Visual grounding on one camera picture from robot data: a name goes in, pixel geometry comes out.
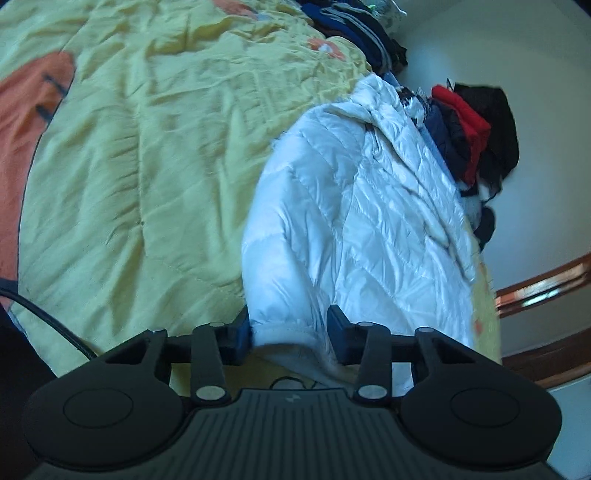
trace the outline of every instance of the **red clothing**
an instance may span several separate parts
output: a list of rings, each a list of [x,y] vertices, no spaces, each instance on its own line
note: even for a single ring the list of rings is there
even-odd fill
[[[453,108],[460,124],[466,134],[466,140],[470,146],[470,161],[464,173],[464,181],[468,186],[476,182],[476,170],[478,169],[478,160],[480,154],[486,148],[488,136],[491,134],[491,126],[462,97],[457,93],[447,90],[442,85],[435,85],[431,90],[431,96],[441,103]]]

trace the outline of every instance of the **black wire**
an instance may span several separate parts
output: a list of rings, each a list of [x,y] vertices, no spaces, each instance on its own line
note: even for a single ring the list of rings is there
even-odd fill
[[[276,378],[275,380],[273,380],[273,383],[269,386],[269,390],[273,390],[273,387],[275,385],[277,385],[282,380],[292,380],[294,382],[298,382],[302,386],[301,390],[305,390],[306,389],[306,386],[304,385],[304,382],[302,382],[302,380],[300,380],[299,378],[296,378],[296,377],[279,377],[279,378]]]
[[[45,310],[42,310],[30,300],[27,300],[18,293],[14,293],[13,291],[6,290],[2,287],[0,287],[0,297],[6,297],[12,301],[15,301],[20,306],[25,307],[32,314],[38,316],[57,333],[64,337],[68,342],[70,342],[74,347],[76,347],[88,360],[96,358],[96,353],[87,347],[82,342],[82,340],[80,340],[71,330],[68,330],[68,328],[62,322],[49,315]]]

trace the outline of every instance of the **white puffer jacket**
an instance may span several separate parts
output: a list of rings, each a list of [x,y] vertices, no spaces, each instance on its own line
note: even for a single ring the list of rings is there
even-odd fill
[[[320,381],[350,380],[326,333],[331,304],[351,322],[402,335],[431,326],[472,346],[463,222],[392,86],[372,74],[350,100],[309,110],[277,141],[243,238],[255,346],[295,346],[273,360]],[[396,395],[412,386],[407,364],[393,375]]]

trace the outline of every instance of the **navy jacket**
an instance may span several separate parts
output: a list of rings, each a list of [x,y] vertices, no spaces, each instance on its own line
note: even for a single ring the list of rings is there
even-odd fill
[[[461,180],[470,161],[470,147],[464,130],[453,109],[433,99],[430,103],[431,109],[425,118],[425,127],[433,137],[453,178],[456,181]]]

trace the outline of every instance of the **blue clothing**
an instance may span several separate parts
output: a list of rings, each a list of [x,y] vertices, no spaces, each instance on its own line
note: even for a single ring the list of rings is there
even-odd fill
[[[388,82],[390,85],[392,85],[394,88],[402,86],[402,85],[400,85],[400,82],[398,81],[398,79],[392,74],[392,72],[388,72],[386,75],[384,75],[384,80],[386,82]],[[433,141],[433,137],[429,133],[429,130],[425,127],[425,125],[423,125],[421,128],[418,129],[418,131],[421,134],[421,136],[425,142],[425,145],[431,151],[431,153],[433,154],[433,157],[435,157],[435,161],[437,162],[437,165],[439,165],[441,167],[441,170],[446,175],[446,177],[449,178],[452,182],[454,182],[452,173],[449,171],[449,168],[447,168],[447,164],[445,163],[445,160],[443,160],[443,157],[441,156],[441,152],[439,151],[439,149],[437,148],[437,145]],[[460,193],[458,190],[456,190],[456,198],[458,198],[458,200],[460,198]]]
[[[360,36],[357,35],[353,30],[351,30],[344,22],[336,20],[332,17],[324,15],[320,11],[320,7],[315,4],[303,4],[301,6],[301,10],[308,15],[314,23],[317,24],[319,27],[327,28],[328,30],[336,30],[343,34],[347,40],[354,43],[365,55],[368,63],[374,68],[377,65],[381,64],[381,59],[375,58],[375,56],[370,52],[369,48],[363,43]]]
[[[441,167],[441,170],[443,171],[445,176],[448,179],[450,179],[452,181],[452,183],[455,183],[453,176],[452,176],[452,172],[450,172],[449,168],[447,168],[445,160],[443,160],[443,157],[441,156],[441,152],[439,151],[439,149],[437,148],[437,145],[433,141],[433,137],[429,133],[429,130],[427,130],[427,128],[423,125],[421,128],[418,129],[418,131],[421,134],[421,137],[423,138],[423,140],[425,141],[425,145],[431,151],[431,153],[433,154],[433,157],[435,157],[435,161],[437,162],[437,165],[439,165]]]
[[[455,180],[460,180],[466,170],[467,160],[457,151],[441,110],[435,102],[431,103],[431,110],[425,117],[425,127],[429,130],[452,176]]]

